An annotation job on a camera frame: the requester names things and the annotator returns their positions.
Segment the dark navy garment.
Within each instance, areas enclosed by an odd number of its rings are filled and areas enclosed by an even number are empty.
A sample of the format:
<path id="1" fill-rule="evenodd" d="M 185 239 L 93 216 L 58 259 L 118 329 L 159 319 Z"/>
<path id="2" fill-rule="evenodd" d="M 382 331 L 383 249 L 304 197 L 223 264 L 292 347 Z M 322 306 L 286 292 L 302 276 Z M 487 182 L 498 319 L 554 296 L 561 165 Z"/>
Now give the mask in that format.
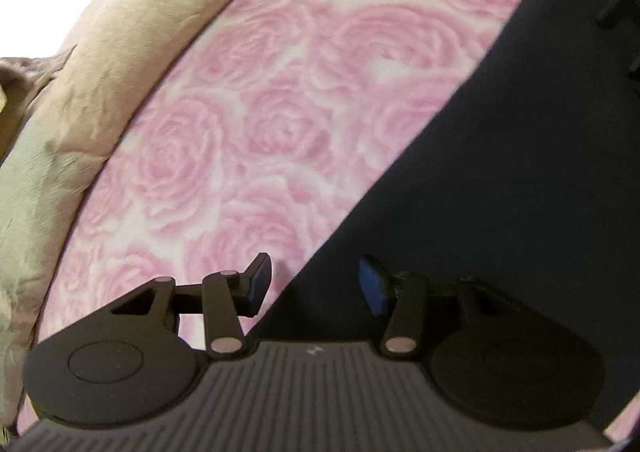
<path id="1" fill-rule="evenodd" d="M 472 76 L 375 183 L 253 335 L 370 339 L 370 254 L 447 283 L 482 277 L 603 354 L 589 420 L 639 388 L 638 12 L 522 0 Z"/>

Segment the pink rose blanket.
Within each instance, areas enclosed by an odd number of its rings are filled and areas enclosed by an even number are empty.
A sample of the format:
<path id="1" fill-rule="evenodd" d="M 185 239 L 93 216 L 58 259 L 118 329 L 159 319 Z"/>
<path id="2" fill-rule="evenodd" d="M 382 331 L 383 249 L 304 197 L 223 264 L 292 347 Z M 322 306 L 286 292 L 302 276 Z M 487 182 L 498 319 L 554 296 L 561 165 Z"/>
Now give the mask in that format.
<path id="1" fill-rule="evenodd" d="M 521 1 L 234 0 L 84 205 L 27 361 L 39 420 L 14 449 L 638 446 L 639 388 L 594 426 L 601 351 L 486 278 L 379 261 L 395 305 L 369 309 L 370 339 L 253 335 Z M 240 317 L 232 281 L 259 253 L 271 284 Z"/>

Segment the beige quilt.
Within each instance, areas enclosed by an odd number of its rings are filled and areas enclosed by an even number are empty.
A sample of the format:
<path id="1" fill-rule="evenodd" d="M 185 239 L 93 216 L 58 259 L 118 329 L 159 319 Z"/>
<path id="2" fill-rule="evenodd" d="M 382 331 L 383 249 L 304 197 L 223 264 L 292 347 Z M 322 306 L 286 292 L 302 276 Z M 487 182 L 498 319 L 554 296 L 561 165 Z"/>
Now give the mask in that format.
<path id="1" fill-rule="evenodd" d="M 1 128 L 1 427 L 78 207 L 166 70 L 231 0 L 94 0 Z"/>

